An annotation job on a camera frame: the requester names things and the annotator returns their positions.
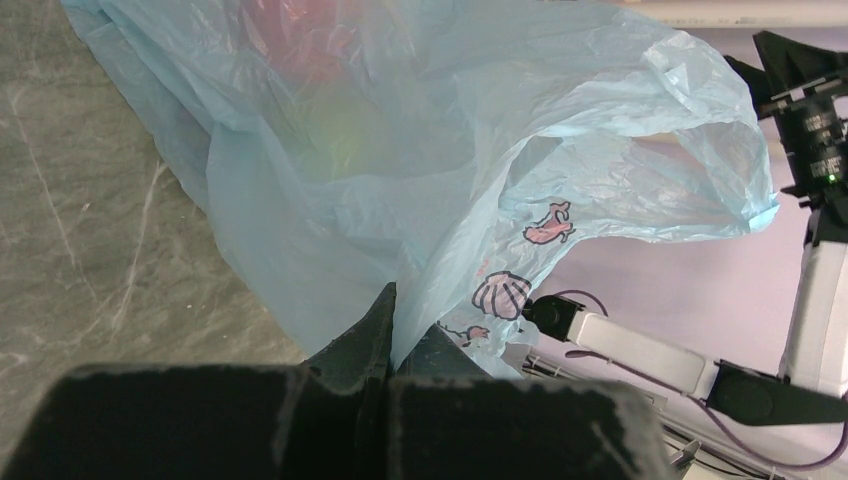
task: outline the light blue plastic bag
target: light blue plastic bag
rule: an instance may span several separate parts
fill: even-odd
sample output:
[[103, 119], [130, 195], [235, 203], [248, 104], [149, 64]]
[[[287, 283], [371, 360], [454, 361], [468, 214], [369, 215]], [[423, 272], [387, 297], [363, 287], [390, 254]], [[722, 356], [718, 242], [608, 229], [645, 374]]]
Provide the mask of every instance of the light blue plastic bag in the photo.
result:
[[398, 281], [396, 363], [438, 321], [508, 375], [505, 343], [537, 335], [524, 300], [576, 242], [733, 237], [777, 209], [742, 80], [613, 6], [63, 4], [224, 258], [310, 354]]

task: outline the pink cartoon print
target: pink cartoon print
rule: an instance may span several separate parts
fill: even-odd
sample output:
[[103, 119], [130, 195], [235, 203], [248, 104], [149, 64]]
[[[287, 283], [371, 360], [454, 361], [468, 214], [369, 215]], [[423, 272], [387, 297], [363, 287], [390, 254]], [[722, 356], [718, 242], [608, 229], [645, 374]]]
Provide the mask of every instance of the pink cartoon print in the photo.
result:
[[510, 272], [496, 272], [483, 281], [471, 297], [471, 304], [483, 313], [504, 320], [517, 320], [530, 296], [532, 285]]
[[546, 245], [557, 238], [562, 243], [574, 232], [574, 225], [568, 221], [568, 209], [571, 203], [552, 203], [548, 215], [533, 226], [524, 229], [524, 238], [536, 245]]
[[456, 335], [456, 337], [459, 339], [459, 346], [462, 347], [462, 348], [470, 346], [471, 341], [474, 340], [475, 338], [489, 338], [489, 333], [491, 333], [491, 331], [488, 328], [481, 327], [479, 325], [474, 325], [472, 327], [468, 327], [468, 329], [464, 332], [457, 332], [455, 330], [451, 330], [448, 327], [442, 325], [441, 322], [437, 322], [436, 324], [442, 330], [444, 330], [448, 333], [452, 333], [453, 335]]

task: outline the gray marble tabletop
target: gray marble tabletop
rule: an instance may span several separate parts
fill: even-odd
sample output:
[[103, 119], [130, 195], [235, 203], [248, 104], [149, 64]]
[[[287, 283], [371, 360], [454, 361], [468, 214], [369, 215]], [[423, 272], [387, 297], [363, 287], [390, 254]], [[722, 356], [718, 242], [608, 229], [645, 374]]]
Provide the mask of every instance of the gray marble tabletop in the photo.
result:
[[302, 358], [58, 0], [0, 1], [0, 468], [77, 365]]

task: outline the white pipe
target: white pipe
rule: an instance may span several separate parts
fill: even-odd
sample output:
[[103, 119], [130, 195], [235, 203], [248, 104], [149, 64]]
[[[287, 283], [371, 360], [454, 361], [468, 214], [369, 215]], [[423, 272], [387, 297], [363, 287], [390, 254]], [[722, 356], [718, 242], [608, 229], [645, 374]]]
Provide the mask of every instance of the white pipe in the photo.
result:
[[616, 1], [674, 28], [787, 28], [848, 26], [846, 1], [632, 2]]

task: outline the translucent plastic bag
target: translucent plastic bag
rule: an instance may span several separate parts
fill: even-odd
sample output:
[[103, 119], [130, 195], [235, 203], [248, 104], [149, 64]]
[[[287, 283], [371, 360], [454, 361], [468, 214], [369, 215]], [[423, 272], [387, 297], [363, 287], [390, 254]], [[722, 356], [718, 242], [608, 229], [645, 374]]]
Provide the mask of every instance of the translucent plastic bag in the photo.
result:
[[[312, 353], [398, 281], [490, 372], [576, 242], [765, 227], [746, 85], [698, 39], [535, 0], [63, 0], [224, 258]], [[691, 155], [645, 139], [670, 134]]]

